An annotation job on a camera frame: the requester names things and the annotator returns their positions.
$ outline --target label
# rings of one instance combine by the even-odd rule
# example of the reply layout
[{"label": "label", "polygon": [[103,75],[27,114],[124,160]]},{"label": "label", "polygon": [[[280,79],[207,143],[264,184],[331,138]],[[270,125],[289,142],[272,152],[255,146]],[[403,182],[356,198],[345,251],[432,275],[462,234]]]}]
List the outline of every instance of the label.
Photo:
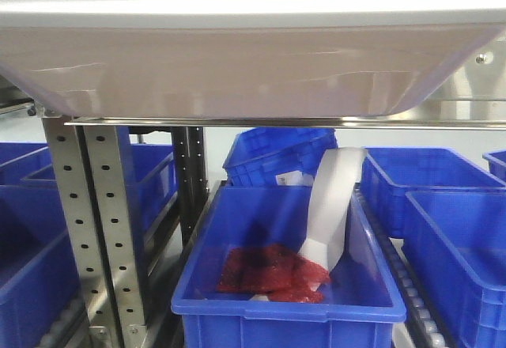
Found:
[{"label": "label", "polygon": [[300,170],[294,172],[283,172],[276,175],[278,186],[308,186],[313,185],[315,179],[310,174],[304,174]]}]

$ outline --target metal post with holes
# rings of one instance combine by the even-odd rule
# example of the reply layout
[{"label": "metal post with holes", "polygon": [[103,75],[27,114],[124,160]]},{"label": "metal post with holes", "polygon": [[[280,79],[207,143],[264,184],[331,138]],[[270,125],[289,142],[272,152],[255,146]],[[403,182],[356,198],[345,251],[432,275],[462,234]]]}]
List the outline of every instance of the metal post with holes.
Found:
[{"label": "metal post with holes", "polygon": [[85,137],[124,344],[140,348],[149,287],[128,128],[85,127]]},{"label": "metal post with holes", "polygon": [[172,144],[178,179],[183,243],[189,241],[207,199],[202,127],[173,127]]},{"label": "metal post with holes", "polygon": [[82,127],[43,119],[62,207],[81,279],[94,348],[123,345],[105,241]]}]

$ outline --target white wall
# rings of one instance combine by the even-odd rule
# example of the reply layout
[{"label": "white wall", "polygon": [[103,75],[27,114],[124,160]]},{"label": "white wall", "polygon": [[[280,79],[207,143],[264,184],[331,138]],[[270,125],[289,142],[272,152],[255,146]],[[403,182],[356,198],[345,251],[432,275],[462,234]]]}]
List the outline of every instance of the white wall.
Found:
[{"label": "white wall", "polygon": [[[206,167],[210,187],[226,178],[221,167],[236,134],[249,128],[207,127]],[[506,131],[497,130],[336,130],[340,146],[446,146],[473,162],[487,168],[481,155],[506,149]],[[0,141],[44,141],[42,123],[37,117],[27,117],[25,111],[0,115]],[[147,143],[171,143],[168,133],[154,132],[145,136]]]},{"label": "white wall", "polygon": [[[236,134],[247,128],[206,128],[206,156],[210,185],[226,178],[221,168]],[[364,130],[337,129],[339,146],[444,146],[455,149],[488,169],[483,153],[506,149],[506,131],[501,130]]]}]

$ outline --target bolt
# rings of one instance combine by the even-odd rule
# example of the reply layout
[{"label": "bolt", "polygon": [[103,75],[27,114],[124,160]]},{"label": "bolt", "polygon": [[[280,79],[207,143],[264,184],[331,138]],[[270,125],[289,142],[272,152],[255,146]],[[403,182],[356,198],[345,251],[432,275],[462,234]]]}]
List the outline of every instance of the bolt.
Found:
[{"label": "bolt", "polygon": [[37,114],[37,110],[35,109],[35,105],[31,106],[26,113],[28,113],[28,116],[35,116]]},{"label": "bolt", "polygon": [[478,56],[476,57],[476,63],[478,65],[482,65],[483,63],[486,63],[486,62],[487,62],[487,54],[485,54],[485,53],[478,54]]}]

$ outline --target plastic bin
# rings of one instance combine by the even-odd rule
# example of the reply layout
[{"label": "plastic bin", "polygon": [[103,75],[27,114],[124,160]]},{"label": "plastic bin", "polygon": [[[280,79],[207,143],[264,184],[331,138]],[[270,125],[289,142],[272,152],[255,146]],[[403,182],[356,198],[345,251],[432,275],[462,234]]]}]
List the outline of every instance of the plastic bin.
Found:
[{"label": "plastic bin", "polygon": [[506,150],[483,154],[489,162],[489,171],[500,180],[506,181]]},{"label": "plastic bin", "polygon": [[506,346],[506,194],[414,192],[402,250],[461,348]]},{"label": "plastic bin", "polygon": [[0,142],[0,185],[19,184],[24,176],[50,163],[46,144]]},{"label": "plastic bin", "polygon": [[[135,186],[145,231],[177,191],[172,151],[170,145],[132,145]],[[56,187],[55,172],[48,165],[23,178],[22,183],[33,187]]]},{"label": "plastic bin", "polygon": [[255,128],[237,135],[223,168],[234,186],[277,186],[287,172],[314,177],[325,150],[335,147],[329,128]]},{"label": "plastic bin", "polygon": [[390,237],[404,237],[408,191],[506,191],[505,182],[451,149],[367,149],[361,192]]},{"label": "plastic bin", "polygon": [[223,187],[210,208],[172,298],[183,315],[187,348],[390,348],[406,310],[352,199],[346,250],[320,287],[322,304],[249,301],[217,293],[230,249],[278,242],[298,251],[305,238],[309,187]]},{"label": "plastic bin", "polygon": [[58,192],[0,187],[0,346],[36,346],[78,285]]}]

